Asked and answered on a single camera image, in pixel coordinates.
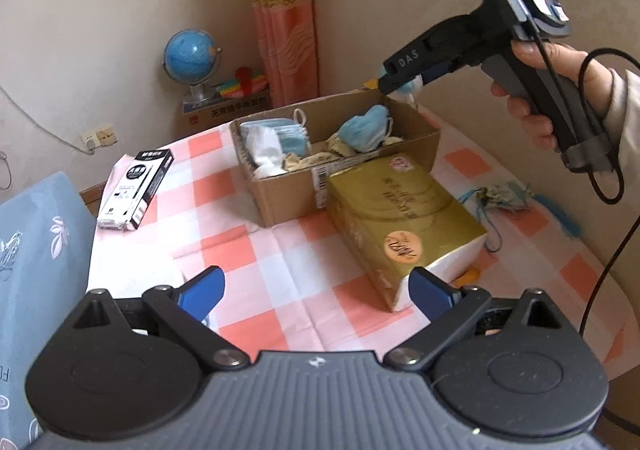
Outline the colourful toy on box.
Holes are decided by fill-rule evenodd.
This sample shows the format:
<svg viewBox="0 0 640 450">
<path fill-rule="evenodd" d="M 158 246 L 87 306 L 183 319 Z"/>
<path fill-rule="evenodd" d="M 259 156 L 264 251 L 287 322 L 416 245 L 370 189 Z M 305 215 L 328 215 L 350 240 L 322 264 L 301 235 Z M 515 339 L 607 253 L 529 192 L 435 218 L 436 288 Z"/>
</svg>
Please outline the colourful toy on box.
<svg viewBox="0 0 640 450">
<path fill-rule="evenodd" d="M 268 78 L 262 71 L 240 67 L 235 70 L 232 79 L 220 85 L 218 92 L 224 98 L 242 98 L 260 93 L 268 85 Z"/>
</svg>

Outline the black white carton box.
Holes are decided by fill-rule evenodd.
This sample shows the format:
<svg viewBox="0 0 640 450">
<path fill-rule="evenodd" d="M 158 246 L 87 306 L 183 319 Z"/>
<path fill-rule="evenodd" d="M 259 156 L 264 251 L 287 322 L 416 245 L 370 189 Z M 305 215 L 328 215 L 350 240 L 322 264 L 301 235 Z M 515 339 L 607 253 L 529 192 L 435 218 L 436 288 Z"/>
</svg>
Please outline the black white carton box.
<svg viewBox="0 0 640 450">
<path fill-rule="evenodd" d="M 140 151 L 101 202 L 96 225 L 108 230 L 137 230 L 173 162 L 170 149 Z"/>
</svg>

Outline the white sock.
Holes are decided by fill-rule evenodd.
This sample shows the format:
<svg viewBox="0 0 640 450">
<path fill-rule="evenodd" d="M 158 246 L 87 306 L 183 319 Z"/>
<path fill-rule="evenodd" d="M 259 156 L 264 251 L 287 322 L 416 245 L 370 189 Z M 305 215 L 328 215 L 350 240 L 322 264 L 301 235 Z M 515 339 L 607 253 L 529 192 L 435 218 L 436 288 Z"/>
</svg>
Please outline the white sock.
<svg viewBox="0 0 640 450">
<path fill-rule="evenodd" d="M 284 152 L 277 132 L 267 126 L 251 126 L 245 130 L 244 146 L 256 165 L 255 179 L 284 175 Z"/>
</svg>

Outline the orange pink curtain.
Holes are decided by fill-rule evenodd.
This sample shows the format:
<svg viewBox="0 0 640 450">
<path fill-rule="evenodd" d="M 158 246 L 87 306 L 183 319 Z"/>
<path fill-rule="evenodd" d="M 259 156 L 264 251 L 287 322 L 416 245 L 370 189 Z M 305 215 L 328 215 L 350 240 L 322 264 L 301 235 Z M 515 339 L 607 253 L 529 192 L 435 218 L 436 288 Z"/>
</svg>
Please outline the orange pink curtain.
<svg viewBox="0 0 640 450">
<path fill-rule="evenodd" d="M 251 0 L 271 100 L 282 107 L 319 95 L 314 0 Z"/>
</svg>

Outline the gold tissue pack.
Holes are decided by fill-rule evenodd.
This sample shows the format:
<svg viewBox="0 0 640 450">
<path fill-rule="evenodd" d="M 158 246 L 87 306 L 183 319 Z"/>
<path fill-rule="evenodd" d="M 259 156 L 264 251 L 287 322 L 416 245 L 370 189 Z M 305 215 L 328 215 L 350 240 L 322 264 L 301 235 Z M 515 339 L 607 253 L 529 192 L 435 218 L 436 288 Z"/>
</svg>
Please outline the gold tissue pack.
<svg viewBox="0 0 640 450">
<path fill-rule="evenodd" d="M 410 305 L 411 270 L 450 283 L 484 247 L 486 229 L 405 153 L 332 174 L 329 217 L 389 311 Z"/>
</svg>

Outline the crumpled blue face mask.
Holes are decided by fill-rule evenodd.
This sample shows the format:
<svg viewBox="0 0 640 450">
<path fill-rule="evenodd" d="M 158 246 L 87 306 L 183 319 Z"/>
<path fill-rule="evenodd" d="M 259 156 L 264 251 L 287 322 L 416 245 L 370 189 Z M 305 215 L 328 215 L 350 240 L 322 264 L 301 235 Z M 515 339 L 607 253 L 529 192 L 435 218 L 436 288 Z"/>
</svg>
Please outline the crumpled blue face mask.
<svg viewBox="0 0 640 450">
<path fill-rule="evenodd" d="M 390 137 L 393 118 L 390 111 L 380 104 L 372 106 L 365 114 L 354 115 L 337 131 L 338 138 L 357 152 L 370 152 Z"/>
</svg>

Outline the checkered tablecloth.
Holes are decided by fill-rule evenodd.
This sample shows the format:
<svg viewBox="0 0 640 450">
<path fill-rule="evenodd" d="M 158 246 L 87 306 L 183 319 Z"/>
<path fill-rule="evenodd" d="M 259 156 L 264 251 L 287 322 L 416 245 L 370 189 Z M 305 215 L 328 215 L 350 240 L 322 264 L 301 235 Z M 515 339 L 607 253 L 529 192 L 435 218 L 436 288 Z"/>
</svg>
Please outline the checkered tablecloth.
<svg viewBox="0 0 640 450">
<path fill-rule="evenodd" d="M 250 355 L 263 349 L 384 354 L 426 325 L 416 308 L 387 309 L 326 213 L 260 225 L 228 126 L 179 140 L 171 150 L 174 163 L 142 225 L 131 233 L 96 232 L 90 288 L 138 297 L 220 267 L 226 291 L 209 326 Z M 537 204 L 492 220 L 503 245 L 478 255 L 480 286 L 498 297 L 543 289 L 574 325 L 585 327 L 608 376 L 634 369 L 636 316 L 614 281 L 587 304 L 601 266 L 586 247 Z"/>
</svg>

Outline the blue globe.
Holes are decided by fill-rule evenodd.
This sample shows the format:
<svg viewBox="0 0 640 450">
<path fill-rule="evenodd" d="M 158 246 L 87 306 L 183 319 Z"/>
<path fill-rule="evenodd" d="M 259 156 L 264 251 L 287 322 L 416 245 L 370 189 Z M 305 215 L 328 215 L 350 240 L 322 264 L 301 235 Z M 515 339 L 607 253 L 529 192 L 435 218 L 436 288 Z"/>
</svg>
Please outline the blue globe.
<svg viewBox="0 0 640 450">
<path fill-rule="evenodd" d="M 202 104 L 212 97 L 209 80 L 219 68 L 222 49 L 208 32 L 184 29 L 165 45 L 163 69 L 174 82 L 186 85 L 185 104 Z"/>
</svg>

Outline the cardboard box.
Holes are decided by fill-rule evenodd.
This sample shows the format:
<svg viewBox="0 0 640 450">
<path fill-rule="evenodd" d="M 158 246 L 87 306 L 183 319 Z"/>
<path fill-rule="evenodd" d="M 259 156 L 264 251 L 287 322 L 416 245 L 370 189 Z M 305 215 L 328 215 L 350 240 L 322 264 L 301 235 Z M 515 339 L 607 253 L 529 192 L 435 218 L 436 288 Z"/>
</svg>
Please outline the cardboard box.
<svg viewBox="0 0 640 450">
<path fill-rule="evenodd" d="M 376 104 L 386 107 L 390 113 L 393 120 L 390 135 L 398 137 L 399 143 L 283 175 L 267 178 L 254 176 L 256 165 L 244 147 L 241 137 L 243 123 L 260 119 L 292 119 L 294 112 L 300 110 L 307 118 L 306 128 L 311 146 L 322 149 L 326 147 L 328 138 L 337 132 L 345 121 L 354 115 L 366 113 Z M 418 108 L 369 88 L 254 113 L 232 121 L 229 129 L 236 158 L 260 214 L 259 224 L 264 227 L 292 221 L 324 209 L 328 199 L 329 176 L 363 162 L 405 153 L 423 169 L 431 170 L 440 136 L 439 128 L 428 121 Z"/>
</svg>

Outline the blue floral pillow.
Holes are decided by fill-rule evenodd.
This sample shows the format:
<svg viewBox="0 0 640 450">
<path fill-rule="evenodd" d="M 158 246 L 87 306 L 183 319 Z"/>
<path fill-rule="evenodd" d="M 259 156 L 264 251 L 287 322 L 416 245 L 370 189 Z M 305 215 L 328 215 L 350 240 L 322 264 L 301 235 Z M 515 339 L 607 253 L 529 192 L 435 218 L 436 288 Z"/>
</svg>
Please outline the blue floral pillow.
<svg viewBox="0 0 640 450">
<path fill-rule="evenodd" d="M 26 374 L 85 295 L 96 220 L 55 173 L 1 204 L 1 447 L 23 449 L 40 427 Z"/>
</svg>

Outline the beige cloth in box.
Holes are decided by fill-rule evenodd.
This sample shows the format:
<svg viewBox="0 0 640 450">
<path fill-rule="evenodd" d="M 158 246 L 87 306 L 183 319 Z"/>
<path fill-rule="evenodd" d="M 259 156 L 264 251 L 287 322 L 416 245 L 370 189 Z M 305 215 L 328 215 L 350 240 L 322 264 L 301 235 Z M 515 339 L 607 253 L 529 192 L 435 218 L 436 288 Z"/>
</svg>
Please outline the beige cloth in box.
<svg viewBox="0 0 640 450">
<path fill-rule="evenodd" d="M 299 157 L 294 152 L 287 153 L 282 162 L 282 169 L 286 172 L 295 172 L 310 169 L 313 166 L 333 161 L 342 161 L 349 158 L 355 158 L 361 155 L 349 144 L 345 143 L 338 137 L 337 133 L 331 135 L 327 140 L 313 144 L 311 153 L 305 157 Z"/>
</svg>

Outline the orange earplug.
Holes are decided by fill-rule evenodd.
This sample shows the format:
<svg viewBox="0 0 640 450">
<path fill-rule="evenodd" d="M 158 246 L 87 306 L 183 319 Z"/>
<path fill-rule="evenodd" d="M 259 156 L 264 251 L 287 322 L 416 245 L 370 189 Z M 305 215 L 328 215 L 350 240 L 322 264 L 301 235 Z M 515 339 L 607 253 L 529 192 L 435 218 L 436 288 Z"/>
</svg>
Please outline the orange earplug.
<svg viewBox="0 0 640 450">
<path fill-rule="evenodd" d="M 480 268 L 470 267 L 463 275 L 454 280 L 454 286 L 460 289 L 465 287 L 465 285 L 474 285 L 474 283 L 480 279 L 481 274 Z"/>
</svg>

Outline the blue face mask stack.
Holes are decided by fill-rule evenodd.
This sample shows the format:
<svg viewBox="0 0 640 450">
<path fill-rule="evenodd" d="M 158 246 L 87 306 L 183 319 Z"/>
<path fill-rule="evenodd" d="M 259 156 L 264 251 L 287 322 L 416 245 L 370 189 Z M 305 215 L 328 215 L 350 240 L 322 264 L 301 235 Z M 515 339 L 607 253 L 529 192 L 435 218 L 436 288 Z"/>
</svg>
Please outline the blue face mask stack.
<svg viewBox="0 0 640 450">
<path fill-rule="evenodd" d="M 242 140 L 247 141 L 248 133 L 256 127 L 274 129 L 285 155 L 295 153 L 298 158 L 305 158 L 310 155 L 311 149 L 306 123 L 306 113 L 302 108 L 295 108 L 292 118 L 265 118 L 243 122 L 240 124 L 240 134 Z"/>
</svg>

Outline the wall power socket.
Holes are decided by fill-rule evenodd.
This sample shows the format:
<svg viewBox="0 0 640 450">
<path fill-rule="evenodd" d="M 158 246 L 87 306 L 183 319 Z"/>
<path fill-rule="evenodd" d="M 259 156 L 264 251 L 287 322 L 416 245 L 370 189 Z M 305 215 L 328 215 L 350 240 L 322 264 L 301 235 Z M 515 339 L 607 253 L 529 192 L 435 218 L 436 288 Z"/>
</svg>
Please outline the wall power socket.
<svg viewBox="0 0 640 450">
<path fill-rule="evenodd" d="M 113 125 L 103 125 L 87 133 L 81 134 L 82 144 L 89 153 L 103 147 L 111 147 L 117 143 L 117 136 Z"/>
</svg>

